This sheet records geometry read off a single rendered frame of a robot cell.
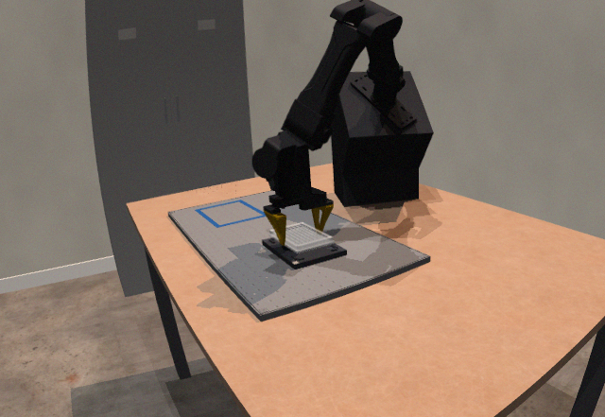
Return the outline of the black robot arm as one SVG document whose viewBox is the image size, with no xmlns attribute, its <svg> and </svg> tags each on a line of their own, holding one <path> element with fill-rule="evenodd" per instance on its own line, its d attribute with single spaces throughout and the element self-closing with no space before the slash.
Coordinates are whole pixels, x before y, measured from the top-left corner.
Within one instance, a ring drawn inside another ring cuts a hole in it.
<svg viewBox="0 0 605 417">
<path fill-rule="evenodd" d="M 393 45 L 402 16 L 371 0 L 351 0 L 334 7 L 330 17 L 337 21 L 314 76 L 294 100 L 283 131 L 269 137 L 252 156 L 255 173 L 281 197 L 285 196 L 283 173 L 298 170 L 302 174 L 304 168 L 310 167 L 309 149 L 317 150 L 328 142 L 340 90 L 365 47 L 369 68 L 367 73 L 352 79 L 351 85 L 398 130 L 417 119 L 397 98 L 406 83 Z"/>
</svg>

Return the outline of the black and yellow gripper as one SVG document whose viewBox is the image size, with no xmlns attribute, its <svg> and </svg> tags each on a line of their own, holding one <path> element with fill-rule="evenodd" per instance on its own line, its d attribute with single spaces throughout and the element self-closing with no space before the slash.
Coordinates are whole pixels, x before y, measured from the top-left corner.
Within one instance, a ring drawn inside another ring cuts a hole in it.
<svg viewBox="0 0 605 417">
<path fill-rule="evenodd" d="M 334 201 L 327 199 L 326 192 L 311 187 L 310 167 L 304 168 L 302 174 L 299 174 L 298 170 L 290 170 L 289 174 L 288 171 L 284 172 L 283 184 L 285 196 L 270 195 L 269 202 L 272 204 L 264 206 L 264 213 L 284 246 L 286 215 L 282 214 L 279 208 L 285 209 L 287 206 L 299 204 L 301 210 L 311 209 L 315 229 L 322 232 L 334 208 Z M 322 215 L 319 221 L 320 210 Z"/>
</svg>

